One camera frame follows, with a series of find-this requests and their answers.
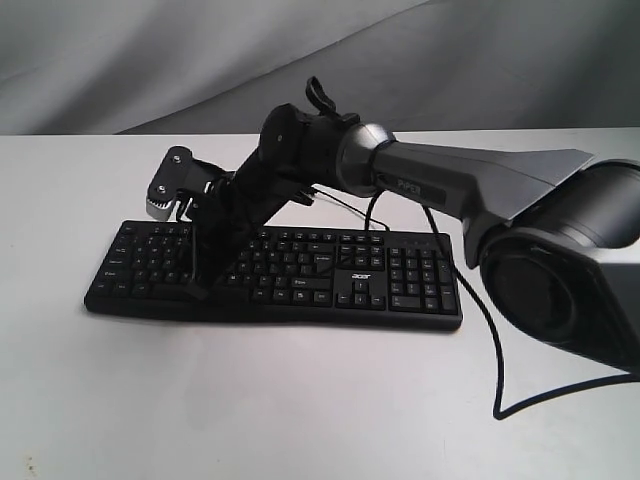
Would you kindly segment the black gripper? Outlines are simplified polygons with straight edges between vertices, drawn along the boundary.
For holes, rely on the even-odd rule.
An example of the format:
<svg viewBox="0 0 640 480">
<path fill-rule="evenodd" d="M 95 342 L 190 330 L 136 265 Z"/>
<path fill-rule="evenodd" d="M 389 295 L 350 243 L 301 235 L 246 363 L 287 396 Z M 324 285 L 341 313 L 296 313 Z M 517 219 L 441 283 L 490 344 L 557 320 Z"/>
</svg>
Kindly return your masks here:
<svg viewBox="0 0 640 480">
<path fill-rule="evenodd" d="M 309 185 L 281 175 L 257 152 L 235 171 L 200 160 L 196 166 L 204 184 L 193 196 L 186 292 L 202 301 L 205 295 L 232 295 L 227 269 L 240 249 L 287 203 L 310 206 L 313 199 Z"/>
</svg>

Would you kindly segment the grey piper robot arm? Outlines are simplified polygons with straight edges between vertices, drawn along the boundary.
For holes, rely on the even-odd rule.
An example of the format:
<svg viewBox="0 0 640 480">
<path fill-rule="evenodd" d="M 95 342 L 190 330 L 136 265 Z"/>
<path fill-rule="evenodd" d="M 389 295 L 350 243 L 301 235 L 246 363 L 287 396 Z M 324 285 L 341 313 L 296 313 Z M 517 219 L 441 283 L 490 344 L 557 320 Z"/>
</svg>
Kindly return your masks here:
<svg viewBox="0 0 640 480">
<path fill-rule="evenodd" d="M 466 264 L 528 336 L 639 370 L 639 165 L 575 150 L 508 152 L 398 141 L 354 114 L 290 104 L 266 118 L 231 176 L 195 199 L 204 293 L 255 232 L 314 184 L 388 191 L 460 221 Z"/>
</svg>

